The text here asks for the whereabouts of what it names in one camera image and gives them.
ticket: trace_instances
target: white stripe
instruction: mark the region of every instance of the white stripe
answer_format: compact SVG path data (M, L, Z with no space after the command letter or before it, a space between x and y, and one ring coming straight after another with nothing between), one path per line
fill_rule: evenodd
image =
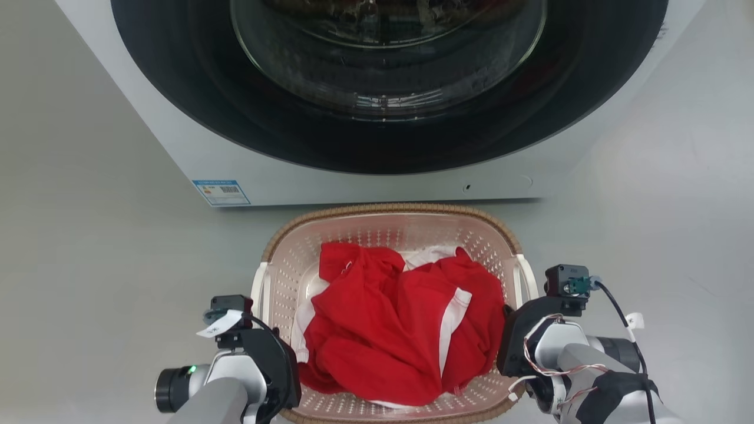
M468 309L470 301L471 293L456 288L455 295L445 308L443 321L440 323L440 377L443 376L445 362L448 360L450 337L455 329L461 325L461 321L463 321L464 315L466 315L466 309Z

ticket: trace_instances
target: black tape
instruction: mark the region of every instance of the black tape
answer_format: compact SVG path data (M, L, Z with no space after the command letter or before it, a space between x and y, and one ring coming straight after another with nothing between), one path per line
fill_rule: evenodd
M604 424L608 416L623 401L629 393L644 391L645 385L653 392L657 386L645 374L618 373L608 371L594 379L597 390L587 394L578 408L576 418L581 424Z

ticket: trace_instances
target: white tag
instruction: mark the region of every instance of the white tag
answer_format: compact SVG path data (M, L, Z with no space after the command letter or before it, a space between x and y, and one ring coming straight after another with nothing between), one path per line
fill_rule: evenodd
M631 312L626 315L626 322L631 330L644 328L644 315L641 312Z
M235 309L229 309L224 317L213 322L209 327L196 334L197 336L206 337L208 339L211 339L218 334L223 334L224 332L230 330L231 327L236 325L236 323L241 320L241 314L243 314L243 312L236 311Z

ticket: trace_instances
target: washing machine door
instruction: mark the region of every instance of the washing machine door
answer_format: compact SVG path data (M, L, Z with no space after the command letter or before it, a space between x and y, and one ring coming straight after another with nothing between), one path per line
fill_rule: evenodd
M233 143L358 174L497 158L636 71L667 0L112 0L136 64Z

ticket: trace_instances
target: paper label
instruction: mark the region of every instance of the paper label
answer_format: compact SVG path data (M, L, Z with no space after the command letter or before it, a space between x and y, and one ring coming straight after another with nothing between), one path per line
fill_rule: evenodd
M209 327L203 329L202 331L196 334L197 336L206 337L208 339L212 339L219 334L223 334L224 332L230 330L231 327L236 325L236 323L238 323L241 320L242 313L243 312L241 311L230 309L228 310L228 312L225 314L224 317L213 322L212 324L210 324Z
M641 312L632 312L626 315L626 322L631 330L644 328L644 315Z
M192 182L212 206L251 204L236 180L192 180Z

